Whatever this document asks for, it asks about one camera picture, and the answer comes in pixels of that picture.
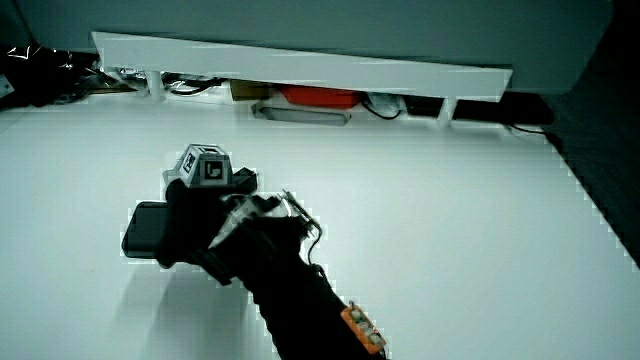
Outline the person's right hand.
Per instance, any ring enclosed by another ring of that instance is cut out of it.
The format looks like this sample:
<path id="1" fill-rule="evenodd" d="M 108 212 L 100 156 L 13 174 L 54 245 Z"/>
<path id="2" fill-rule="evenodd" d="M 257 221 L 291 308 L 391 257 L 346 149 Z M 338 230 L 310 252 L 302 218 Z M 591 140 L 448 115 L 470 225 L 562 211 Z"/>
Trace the person's right hand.
<path id="1" fill-rule="evenodd" d="M 299 254 L 308 237 L 321 238 L 321 227 L 291 192 L 259 192 L 256 172 L 233 169 L 216 145 L 188 145 L 163 177 L 168 215 L 155 251 L 161 264 L 186 262 L 223 285 L 239 279 L 249 288 L 325 281 L 322 268 Z"/>

